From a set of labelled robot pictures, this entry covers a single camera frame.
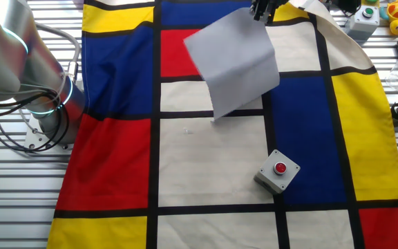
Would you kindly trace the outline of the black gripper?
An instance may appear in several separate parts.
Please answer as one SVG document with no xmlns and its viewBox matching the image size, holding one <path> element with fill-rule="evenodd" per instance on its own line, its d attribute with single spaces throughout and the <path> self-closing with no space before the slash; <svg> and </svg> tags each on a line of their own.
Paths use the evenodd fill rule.
<svg viewBox="0 0 398 249">
<path fill-rule="evenodd" d="M 276 7 L 286 4 L 289 0 L 253 0 L 249 13 L 254 20 L 260 20 L 264 24 L 273 22 Z"/>
</svg>

